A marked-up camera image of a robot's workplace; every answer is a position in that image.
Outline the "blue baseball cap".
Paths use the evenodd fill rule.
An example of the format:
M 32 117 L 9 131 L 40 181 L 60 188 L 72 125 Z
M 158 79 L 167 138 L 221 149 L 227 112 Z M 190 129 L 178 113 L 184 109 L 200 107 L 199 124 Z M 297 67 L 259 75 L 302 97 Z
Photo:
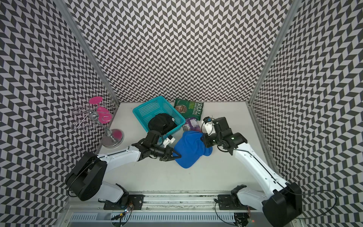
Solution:
M 181 139 L 177 142 L 174 150 L 181 155 L 176 162 L 184 169 L 190 168 L 202 156 L 210 156 L 213 148 L 206 148 L 201 138 L 202 132 L 185 131 Z

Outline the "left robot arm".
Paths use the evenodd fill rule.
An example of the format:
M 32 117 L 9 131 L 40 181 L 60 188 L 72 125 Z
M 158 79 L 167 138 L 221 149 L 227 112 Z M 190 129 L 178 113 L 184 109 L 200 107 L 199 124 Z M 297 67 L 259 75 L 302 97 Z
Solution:
M 160 137 L 159 132 L 149 131 L 145 138 L 126 149 L 103 155 L 86 153 L 67 174 L 65 183 L 68 189 L 81 201 L 120 203 L 127 197 L 128 192 L 119 184 L 104 181 L 105 174 L 146 158 L 159 158 L 160 161 L 168 162 L 182 157 L 168 145 L 159 146 L 157 143 Z

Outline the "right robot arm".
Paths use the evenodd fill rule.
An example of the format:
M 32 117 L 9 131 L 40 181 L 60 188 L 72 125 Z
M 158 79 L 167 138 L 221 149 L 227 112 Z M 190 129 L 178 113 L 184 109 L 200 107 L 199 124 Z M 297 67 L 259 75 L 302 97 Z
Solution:
M 201 141 L 206 148 L 221 147 L 223 152 L 239 160 L 260 185 L 258 192 L 240 185 L 231 191 L 235 204 L 262 212 L 273 227 L 283 227 L 303 213 L 302 190 L 288 183 L 265 163 L 240 133 L 233 133 L 225 117 L 203 119 L 206 131 Z

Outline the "black baseball cap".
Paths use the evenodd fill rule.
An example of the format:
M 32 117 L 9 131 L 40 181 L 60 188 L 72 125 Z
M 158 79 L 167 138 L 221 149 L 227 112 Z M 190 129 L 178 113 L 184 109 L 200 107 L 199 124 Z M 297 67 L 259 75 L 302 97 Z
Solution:
M 157 131 L 161 135 L 166 135 L 171 130 L 177 127 L 174 118 L 168 114 L 157 114 L 148 123 L 148 128 L 150 131 Z

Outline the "purple snack packet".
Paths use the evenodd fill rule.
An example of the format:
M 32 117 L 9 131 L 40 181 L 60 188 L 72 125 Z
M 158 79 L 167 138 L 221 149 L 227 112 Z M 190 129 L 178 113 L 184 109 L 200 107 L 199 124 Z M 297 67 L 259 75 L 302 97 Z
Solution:
M 199 121 L 196 118 L 188 118 L 182 126 L 184 131 L 198 131 L 201 132 Z

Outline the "green crisps bag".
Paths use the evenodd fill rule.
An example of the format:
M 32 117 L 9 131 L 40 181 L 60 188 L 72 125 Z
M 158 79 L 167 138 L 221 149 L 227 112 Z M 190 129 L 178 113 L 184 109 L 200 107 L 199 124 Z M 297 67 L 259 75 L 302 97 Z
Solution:
M 204 103 L 188 101 L 185 99 L 177 98 L 175 100 L 174 108 L 185 119 L 195 118 L 197 121 L 201 120 Z

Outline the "teal plastic basket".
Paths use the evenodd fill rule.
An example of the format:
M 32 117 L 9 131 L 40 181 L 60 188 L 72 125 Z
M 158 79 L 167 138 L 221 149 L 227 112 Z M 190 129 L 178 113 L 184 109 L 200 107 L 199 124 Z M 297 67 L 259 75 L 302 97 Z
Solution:
M 186 122 L 185 118 L 163 96 L 158 96 L 139 105 L 132 112 L 146 132 L 149 131 L 148 123 L 156 115 L 166 113 L 173 117 L 176 127 L 166 133 L 163 136 L 164 139 L 179 131 Z

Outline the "pink metal cup stand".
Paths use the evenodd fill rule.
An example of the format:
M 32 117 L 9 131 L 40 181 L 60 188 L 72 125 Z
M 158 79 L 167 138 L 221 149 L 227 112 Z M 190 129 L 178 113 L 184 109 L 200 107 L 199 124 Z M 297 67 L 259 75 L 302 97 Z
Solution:
M 113 114 L 110 112 L 112 104 L 104 102 L 101 96 L 95 96 L 88 101 L 88 106 L 77 107 L 73 114 L 82 115 L 83 118 L 71 125 L 71 129 L 82 129 L 84 132 L 92 132 L 94 129 L 86 123 L 87 119 L 104 129 L 105 134 L 101 139 L 101 145 L 106 148 L 119 146 L 124 139 L 124 133 L 119 129 L 110 129 L 107 125 L 113 120 Z

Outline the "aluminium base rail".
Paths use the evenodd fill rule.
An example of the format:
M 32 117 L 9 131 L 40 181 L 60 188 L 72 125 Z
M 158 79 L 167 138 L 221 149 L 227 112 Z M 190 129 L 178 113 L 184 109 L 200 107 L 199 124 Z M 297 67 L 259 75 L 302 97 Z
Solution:
M 57 227 L 269 227 L 262 212 L 234 206 L 229 192 L 137 192 L 134 211 L 104 210 L 104 203 L 71 198 Z

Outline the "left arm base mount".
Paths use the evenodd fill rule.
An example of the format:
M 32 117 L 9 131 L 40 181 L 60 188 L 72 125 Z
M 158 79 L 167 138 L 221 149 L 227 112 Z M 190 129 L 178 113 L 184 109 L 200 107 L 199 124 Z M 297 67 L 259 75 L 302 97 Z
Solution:
M 125 210 L 128 207 L 132 210 L 141 210 L 145 196 L 143 194 L 130 194 L 120 184 L 116 183 L 122 191 L 123 195 L 117 202 L 106 201 L 104 204 L 104 210 Z

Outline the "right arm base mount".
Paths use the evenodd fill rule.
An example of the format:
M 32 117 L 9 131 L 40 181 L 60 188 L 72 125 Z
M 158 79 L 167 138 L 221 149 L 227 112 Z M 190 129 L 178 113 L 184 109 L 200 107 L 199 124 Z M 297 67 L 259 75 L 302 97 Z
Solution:
M 244 184 L 236 186 L 229 194 L 219 194 L 217 196 L 218 207 L 222 211 L 230 211 L 230 210 L 238 210 L 238 211 L 247 211 L 247 206 L 241 204 L 240 200 L 237 197 L 237 193 L 246 188 L 247 186 Z

